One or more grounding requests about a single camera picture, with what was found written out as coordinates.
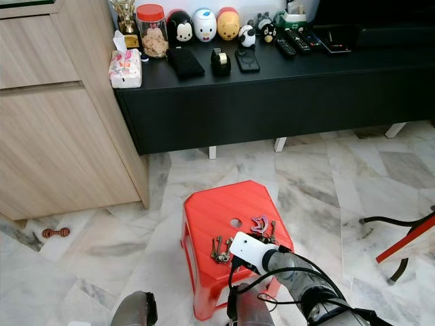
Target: floor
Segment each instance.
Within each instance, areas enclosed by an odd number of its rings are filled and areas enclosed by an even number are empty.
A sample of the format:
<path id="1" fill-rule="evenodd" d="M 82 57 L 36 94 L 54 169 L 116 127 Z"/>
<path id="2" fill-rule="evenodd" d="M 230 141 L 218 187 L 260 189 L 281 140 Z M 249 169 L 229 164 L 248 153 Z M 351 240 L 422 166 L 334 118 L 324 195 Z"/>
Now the floor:
<path id="1" fill-rule="evenodd" d="M 321 266 L 348 301 L 375 309 L 392 325 L 433 325 L 435 253 L 410 259 L 394 286 L 396 262 L 375 257 L 405 229 L 358 219 L 384 215 L 414 220 L 435 204 L 435 130 L 415 122 L 394 139 L 386 127 L 326 132 L 149 156 L 151 207 L 111 206 L 29 220 L 24 229 L 0 222 L 0 324 L 109 325 L 123 297 L 151 291 L 157 325 L 225 325 L 225 310 L 200 323 L 179 245 L 182 204 L 193 192 L 252 179 L 267 186 L 297 253 Z M 41 230 L 68 227 L 66 238 Z M 280 300 L 289 300 L 281 288 Z M 294 306 L 279 306 L 276 325 L 306 325 Z"/>

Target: red plastic stool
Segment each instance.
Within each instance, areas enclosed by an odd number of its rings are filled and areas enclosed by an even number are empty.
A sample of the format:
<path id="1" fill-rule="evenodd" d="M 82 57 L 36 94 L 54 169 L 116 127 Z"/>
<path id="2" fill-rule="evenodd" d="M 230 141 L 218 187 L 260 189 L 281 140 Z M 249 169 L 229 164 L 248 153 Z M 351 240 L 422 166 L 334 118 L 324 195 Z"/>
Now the red plastic stool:
<path id="1" fill-rule="evenodd" d="M 226 250 L 225 240 L 238 231 L 251 233 L 256 226 L 252 217 L 266 215 L 271 233 L 271 221 L 276 222 L 275 238 L 278 243 L 293 251 L 293 243 L 267 189 L 259 183 L 245 181 L 192 194 L 184 203 L 181 246 L 186 252 L 190 279 L 194 292 L 194 313 L 200 321 L 211 318 L 223 289 L 228 288 L 231 264 L 218 264 L 211 258 L 211 239 L 222 236 L 220 251 Z M 233 282 L 255 276 L 242 267 L 233 276 Z M 273 278 L 266 293 L 276 296 L 280 284 Z"/>

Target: stool hole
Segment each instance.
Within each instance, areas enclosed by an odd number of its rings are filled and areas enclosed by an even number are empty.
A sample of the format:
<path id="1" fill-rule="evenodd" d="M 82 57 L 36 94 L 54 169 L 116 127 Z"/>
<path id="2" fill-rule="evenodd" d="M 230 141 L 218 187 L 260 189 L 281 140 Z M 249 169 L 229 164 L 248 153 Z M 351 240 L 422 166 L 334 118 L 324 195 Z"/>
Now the stool hole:
<path id="1" fill-rule="evenodd" d="M 240 228 L 242 226 L 242 221 L 240 219 L 232 219 L 230 223 L 235 228 Z"/>

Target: glass jar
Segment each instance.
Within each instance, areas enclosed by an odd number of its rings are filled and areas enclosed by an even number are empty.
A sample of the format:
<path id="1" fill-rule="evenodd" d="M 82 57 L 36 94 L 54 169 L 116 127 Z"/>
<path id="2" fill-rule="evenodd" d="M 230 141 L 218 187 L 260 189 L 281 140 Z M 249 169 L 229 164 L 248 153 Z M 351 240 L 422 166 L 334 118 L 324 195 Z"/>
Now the glass jar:
<path id="1" fill-rule="evenodd" d="M 136 9 L 143 50 L 148 56 L 162 58 L 169 47 L 166 22 L 161 5 L 140 5 Z"/>

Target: ceramic figurine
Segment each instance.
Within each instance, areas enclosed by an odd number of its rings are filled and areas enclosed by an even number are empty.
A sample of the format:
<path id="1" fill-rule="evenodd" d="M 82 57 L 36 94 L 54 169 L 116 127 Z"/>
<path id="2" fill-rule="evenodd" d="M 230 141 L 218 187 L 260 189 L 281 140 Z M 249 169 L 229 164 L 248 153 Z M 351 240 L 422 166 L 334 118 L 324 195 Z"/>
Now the ceramic figurine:
<path id="1" fill-rule="evenodd" d="M 264 14 L 258 13 L 256 27 L 266 43 L 270 43 L 275 36 L 277 36 L 277 29 L 269 17 L 269 12 L 265 12 Z"/>
<path id="2" fill-rule="evenodd" d="M 239 40 L 245 48 L 254 48 L 256 46 L 256 29 L 253 20 L 247 22 L 239 31 Z"/>
<path id="3" fill-rule="evenodd" d="M 171 43 L 187 42 L 193 37 L 192 21 L 183 10 L 173 10 L 169 13 L 167 28 Z"/>
<path id="4" fill-rule="evenodd" d="M 216 17 L 210 9 L 198 9 L 193 15 L 193 28 L 201 42 L 210 42 L 216 35 Z"/>
<path id="5" fill-rule="evenodd" d="M 261 28 L 261 36 L 266 43 L 270 43 L 277 36 L 277 28 L 273 24 L 265 24 Z"/>
<path id="6" fill-rule="evenodd" d="M 217 16 L 217 32 L 225 41 L 231 41 L 239 33 L 239 14 L 233 7 L 223 7 Z"/>

